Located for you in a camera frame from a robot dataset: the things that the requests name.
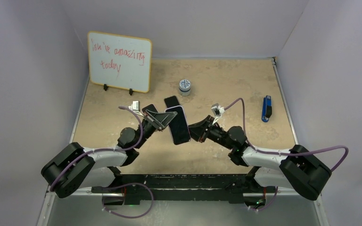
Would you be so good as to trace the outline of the purple phone black screen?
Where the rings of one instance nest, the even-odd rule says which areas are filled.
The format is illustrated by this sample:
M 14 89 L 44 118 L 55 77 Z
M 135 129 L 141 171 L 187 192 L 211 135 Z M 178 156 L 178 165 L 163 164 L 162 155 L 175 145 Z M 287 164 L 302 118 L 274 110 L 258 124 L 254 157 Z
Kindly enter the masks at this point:
M 191 137 L 183 107 L 181 105 L 169 107 L 165 112 L 177 113 L 168 125 L 173 143 L 180 145 L 189 142 Z

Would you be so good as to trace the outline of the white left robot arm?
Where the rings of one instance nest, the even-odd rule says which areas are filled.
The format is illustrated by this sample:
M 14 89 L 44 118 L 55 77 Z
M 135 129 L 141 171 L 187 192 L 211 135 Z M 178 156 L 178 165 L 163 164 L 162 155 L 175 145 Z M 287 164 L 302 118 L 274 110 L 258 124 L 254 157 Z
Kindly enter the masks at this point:
M 139 156 L 140 149 L 156 131 L 164 130 L 177 113 L 156 113 L 147 110 L 139 127 L 124 128 L 114 147 L 87 148 L 77 142 L 68 144 L 60 153 L 41 169 L 42 177 L 48 182 L 50 191 L 66 198 L 77 189 L 85 187 L 85 179 L 95 169 L 130 165 Z

